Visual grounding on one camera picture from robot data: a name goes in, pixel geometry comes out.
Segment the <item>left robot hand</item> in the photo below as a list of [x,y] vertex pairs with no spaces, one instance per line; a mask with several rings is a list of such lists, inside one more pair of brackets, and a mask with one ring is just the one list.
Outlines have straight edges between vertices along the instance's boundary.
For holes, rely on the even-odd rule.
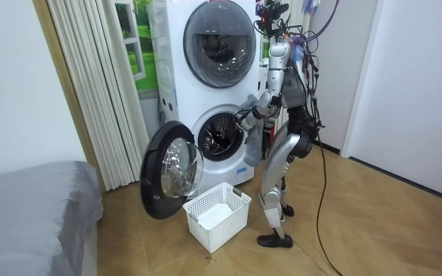
[[248,132],[250,130],[250,126],[247,126],[245,123],[245,118],[250,114],[250,110],[240,110],[235,114],[236,125],[243,131]]

